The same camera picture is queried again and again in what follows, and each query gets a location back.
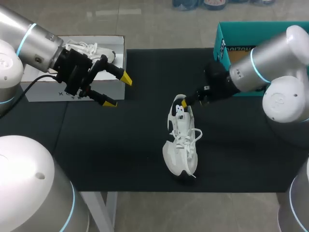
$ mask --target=white sneaker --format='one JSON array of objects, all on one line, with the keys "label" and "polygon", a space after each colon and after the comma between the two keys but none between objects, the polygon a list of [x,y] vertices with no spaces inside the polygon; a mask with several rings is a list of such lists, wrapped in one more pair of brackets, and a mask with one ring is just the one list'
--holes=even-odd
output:
[{"label": "white sneaker", "polygon": [[93,63],[99,60],[101,55],[106,55],[109,63],[112,63],[116,57],[116,54],[114,51],[108,48],[98,47],[97,43],[86,44],[84,42],[76,42],[74,40],[69,40],[62,47],[64,47],[68,51],[70,51],[71,49],[74,49],[75,51],[81,54],[86,54],[88,58],[92,60]]},{"label": "white sneaker", "polygon": [[[185,95],[179,94],[174,99],[168,116],[169,141],[163,146],[163,157],[168,169],[175,175],[193,174],[197,169],[196,141],[203,133],[194,128],[192,109],[181,105]],[[195,138],[195,131],[200,135]]]}]

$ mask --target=white shoelace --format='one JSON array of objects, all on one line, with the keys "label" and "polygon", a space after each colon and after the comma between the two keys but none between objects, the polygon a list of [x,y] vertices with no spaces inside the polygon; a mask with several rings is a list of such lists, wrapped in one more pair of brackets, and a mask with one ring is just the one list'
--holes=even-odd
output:
[{"label": "white shoelace", "polygon": [[[191,142],[190,132],[192,131],[198,131],[200,132],[200,135]],[[194,178],[196,178],[189,169],[188,159],[192,159],[192,153],[195,148],[195,143],[197,140],[199,140],[202,137],[203,132],[200,129],[192,128],[188,130],[188,133],[179,133],[178,135],[176,135],[175,130],[173,130],[172,134],[176,140],[176,148],[184,148],[186,151],[187,156],[183,158],[183,161],[184,161],[187,173],[189,175],[192,175]]]},{"label": "white shoelace", "polygon": [[93,56],[96,54],[97,52],[97,48],[98,48],[98,44],[94,43],[94,44],[86,44],[84,42],[76,42],[74,40],[69,40],[66,44],[65,44],[66,49],[68,50],[69,47],[75,48],[77,49],[78,52],[84,53],[86,55]]}]

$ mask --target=shoebox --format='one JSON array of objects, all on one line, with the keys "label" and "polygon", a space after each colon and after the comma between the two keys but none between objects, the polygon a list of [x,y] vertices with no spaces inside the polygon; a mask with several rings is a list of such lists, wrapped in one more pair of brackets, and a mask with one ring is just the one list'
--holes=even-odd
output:
[{"label": "shoebox", "polygon": [[[216,61],[228,70],[231,63],[248,55],[264,41],[298,25],[309,32],[309,22],[220,22],[213,50]],[[263,96],[262,91],[238,93],[235,96]]]},{"label": "shoebox", "polygon": [[[87,44],[98,43],[99,47],[109,48],[116,53],[114,65],[119,68],[126,68],[124,36],[60,36],[60,38],[63,39],[64,43],[69,39],[77,42],[82,41]],[[34,79],[50,73],[44,73],[26,65],[20,85],[25,90]],[[47,77],[35,83],[26,94],[26,97],[29,102],[92,101],[89,97],[80,98],[78,94],[75,96],[69,95],[64,91],[65,88],[65,83],[59,84],[53,78]],[[97,74],[91,84],[91,88],[115,100],[123,100],[125,98],[125,83],[119,81],[106,71]]]}]

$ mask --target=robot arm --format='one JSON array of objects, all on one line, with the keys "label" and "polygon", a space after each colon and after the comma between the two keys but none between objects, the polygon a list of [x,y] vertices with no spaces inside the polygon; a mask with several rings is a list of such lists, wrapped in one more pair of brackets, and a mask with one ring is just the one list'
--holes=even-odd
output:
[{"label": "robot arm", "polygon": [[95,64],[86,55],[62,48],[63,40],[21,15],[0,5],[0,115],[10,107],[23,75],[23,65],[47,72],[57,71],[55,79],[65,82],[65,91],[116,106],[117,102],[91,90],[90,84],[98,72],[106,70],[117,79],[131,85],[124,69],[107,62],[102,56]]},{"label": "robot arm", "polygon": [[263,97],[266,115],[277,122],[302,122],[309,118],[309,35],[299,26],[254,48],[225,71],[219,62],[205,69],[207,85],[183,101],[206,103],[270,84]]}]

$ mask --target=black tablecloth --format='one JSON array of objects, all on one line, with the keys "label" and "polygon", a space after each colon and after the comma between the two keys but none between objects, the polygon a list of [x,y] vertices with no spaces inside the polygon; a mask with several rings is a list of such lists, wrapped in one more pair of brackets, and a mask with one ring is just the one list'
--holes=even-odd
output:
[{"label": "black tablecloth", "polygon": [[286,191],[308,158],[309,127],[267,124],[261,97],[195,105],[203,131],[197,178],[186,184],[169,173],[162,155],[169,108],[175,95],[204,85],[211,58],[212,49],[128,50],[133,86],[117,108],[69,102],[64,114],[65,103],[23,102],[0,122],[1,135],[41,142],[80,191]]}]

